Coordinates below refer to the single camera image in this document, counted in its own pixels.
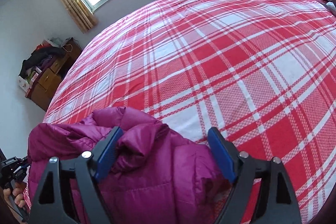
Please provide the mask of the person left hand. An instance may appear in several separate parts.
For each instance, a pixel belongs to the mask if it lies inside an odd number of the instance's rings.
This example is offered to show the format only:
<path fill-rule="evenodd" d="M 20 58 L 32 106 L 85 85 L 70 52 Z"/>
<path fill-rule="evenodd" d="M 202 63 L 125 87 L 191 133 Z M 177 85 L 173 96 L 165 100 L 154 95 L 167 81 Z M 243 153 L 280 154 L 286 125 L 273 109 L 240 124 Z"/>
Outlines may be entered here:
<path fill-rule="evenodd" d="M 3 190 L 3 196 L 7 204 L 10 206 L 12 202 L 10 201 L 11 194 L 14 196 L 14 203 L 18 205 L 20 208 L 24 208 L 26 206 L 24 191 L 26 189 L 27 184 L 25 182 L 16 182 L 13 190 L 10 188 Z"/>

